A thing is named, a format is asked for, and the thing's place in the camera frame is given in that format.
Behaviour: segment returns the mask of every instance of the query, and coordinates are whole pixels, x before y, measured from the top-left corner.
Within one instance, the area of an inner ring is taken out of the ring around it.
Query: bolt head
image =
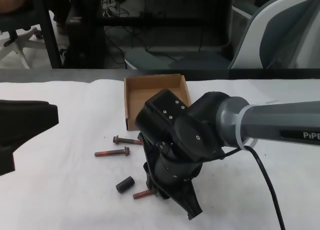
[[[113,142],[114,142],[116,145],[119,144],[119,136],[118,136],[118,135],[113,137]]]
[[[128,156],[128,155],[130,155],[130,148],[128,148],[128,147],[124,147],[124,154],[125,154],[125,156]]]

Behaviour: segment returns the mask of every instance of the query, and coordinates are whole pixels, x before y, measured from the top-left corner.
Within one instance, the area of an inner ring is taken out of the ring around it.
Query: open cardboard box
[[[128,131],[136,131],[135,120],[145,102],[162,89],[171,90],[187,106],[191,100],[186,79],[180,74],[137,76],[124,79],[125,123]]]

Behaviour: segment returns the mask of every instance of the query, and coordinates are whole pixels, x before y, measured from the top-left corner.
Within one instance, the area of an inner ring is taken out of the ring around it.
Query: hex bolt
[[[142,197],[145,197],[145,196],[150,196],[150,195],[155,195],[157,192],[155,189],[152,189],[152,190],[147,190],[147,191],[142,191],[142,192],[139,192],[139,193],[136,193],[133,195],[133,198],[134,199],[139,199],[139,198],[142,198]]]
[[[113,142],[115,144],[119,143],[126,143],[126,144],[133,144],[133,145],[142,145],[142,141],[139,140],[133,140],[133,139],[126,139],[126,138],[119,138],[119,136],[113,137]]]
[[[121,149],[121,150],[96,152],[96,153],[94,153],[94,156],[96,156],[96,157],[114,156],[114,155],[125,155],[125,156],[128,156],[129,154],[130,154],[130,149],[125,146],[124,149]]]

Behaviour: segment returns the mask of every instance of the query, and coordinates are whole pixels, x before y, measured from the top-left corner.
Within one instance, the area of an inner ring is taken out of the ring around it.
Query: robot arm
[[[202,212],[192,179],[204,162],[238,152],[239,148],[227,154],[222,150],[239,147],[237,135],[241,143],[256,138],[319,145],[320,102],[251,106],[241,97],[208,92],[187,107],[171,91],[163,90],[146,101],[135,124],[143,141],[148,187],[163,198],[171,197],[192,219]],[[246,149],[262,170],[284,229],[265,168],[256,152]]]
[[[228,146],[238,146],[236,121],[247,105],[240,97],[230,97],[220,105],[217,127]],[[256,138],[320,145],[320,102],[250,106],[240,127],[243,140]]]

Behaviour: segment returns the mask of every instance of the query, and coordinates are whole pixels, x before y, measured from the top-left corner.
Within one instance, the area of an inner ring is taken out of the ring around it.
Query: white tablecloth
[[[250,103],[320,100],[319,80],[207,81],[187,83],[194,102],[207,91]],[[117,149],[112,137],[127,132],[124,83],[0,84],[0,99],[44,100],[58,105],[59,125],[14,153],[16,171],[0,177],[0,229],[279,229],[265,180],[248,152],[205,163],[193,180],[203,213],[189,221],[173,200],[150,196],[141,146],[130,156],[95,158]],[[259,141],[255,147],[276,190],[287,229],[319,229],[320,148]],[[119,194],[128,176],[135,186]]]

